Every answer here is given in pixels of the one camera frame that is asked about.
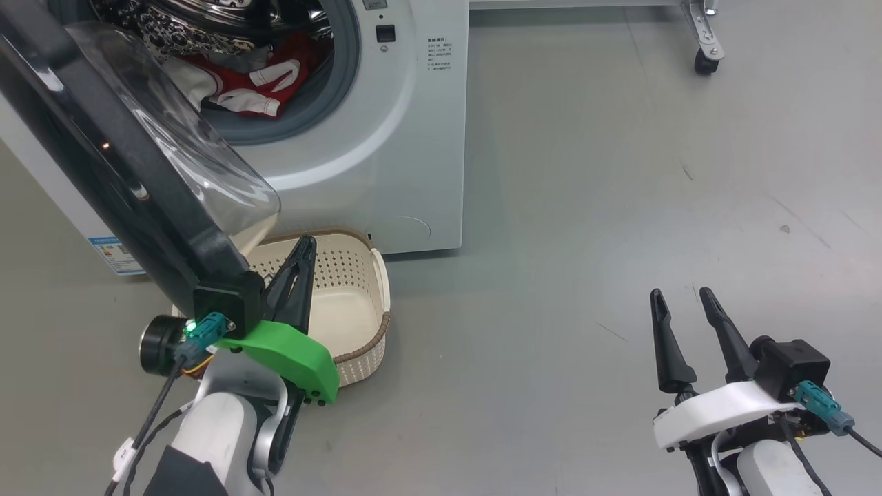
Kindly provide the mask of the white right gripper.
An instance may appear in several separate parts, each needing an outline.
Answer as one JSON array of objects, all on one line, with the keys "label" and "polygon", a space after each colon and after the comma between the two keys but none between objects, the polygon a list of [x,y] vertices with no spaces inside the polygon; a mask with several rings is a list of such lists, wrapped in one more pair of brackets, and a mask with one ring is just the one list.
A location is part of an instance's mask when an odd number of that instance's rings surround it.
[{"label": "white right gripper", "polygon": [[[653,420],[659,449],[677,448],[682,442],[695,442],[778,411],[800,408],[800,403],[779,401],[755,381],[747,381],[756,373],[758,361],[750,354],[746,340],[712,289],[700,288],[699,298],[716,332],[726,365],[725,381],[730,384],[685,399],[659,414]],[[661,289],[650,292],[650,309],[659,391],[683,393],[697,381],[697,375],[681,354]]]}]

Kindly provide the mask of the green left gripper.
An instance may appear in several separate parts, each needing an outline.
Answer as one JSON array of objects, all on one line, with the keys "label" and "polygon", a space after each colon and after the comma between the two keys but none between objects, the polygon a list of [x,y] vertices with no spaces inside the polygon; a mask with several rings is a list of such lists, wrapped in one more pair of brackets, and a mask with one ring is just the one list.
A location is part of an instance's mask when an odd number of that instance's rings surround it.
[{"label": "green left gripper", "polygon": [[226,336],[222,349],[242,349],[256,363],[302,389],[313,401],[334,404],[340,376],[328,349],[309,332],[317,240],[300,236],[264,292],[264,318],[242,339]]}]

